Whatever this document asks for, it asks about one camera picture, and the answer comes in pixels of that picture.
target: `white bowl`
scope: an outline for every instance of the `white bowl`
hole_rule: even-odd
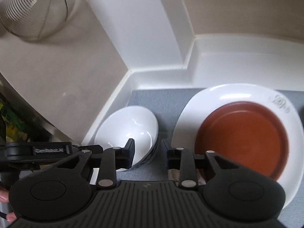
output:
[[[128,106],[110,115],[97,131],[94,144],[103,149],[124,147],[129,138],[135,140],[134,166],[141,163],[154,146],[158,135],[158,123],[154,114],[145,107]]]

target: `stacked plate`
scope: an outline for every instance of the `stacked plate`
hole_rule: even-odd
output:
[[[172,147],[197,154],[214,150],[277,180],[287,206],[304,172],[304,134],[299,115],[281,93],[251,84],[205,89],[186,105]]]

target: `beige wall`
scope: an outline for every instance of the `beige wall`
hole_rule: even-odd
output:
[[[81,143],[127,67],[85,0],[39,43],[2,28],[0,72],[45,119]]]
[[[304,39],[304,0],[184,0],[195,34],[257,33]]]

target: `metal screw head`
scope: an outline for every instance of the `metal screw head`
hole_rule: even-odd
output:
[[[193,188],[196,186],[196,182],[193,180],[184,180],[181,182],[181,185],[185,188]]]
[[[110,179],[102,179],[98,182],[98,185],[102,187],[110,187],[113,185],[113,181]]]

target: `gray mat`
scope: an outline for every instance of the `gray mat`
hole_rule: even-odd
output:
[[[172,136],[177,120],[189,100],[201,89],[138,90],[131,95],[130,105],[141,105],[150,109],[159,123],[159,138]],[[281,91],[294,104],[304,121],[304,92]],[[118,172],[118,179],[159,181],[167,180],[164,163],[156,153],[147,164],[126,172]],[[282,211],[279,220],[288,228],[301,228],[304,225],[304,181],[294,200]]]

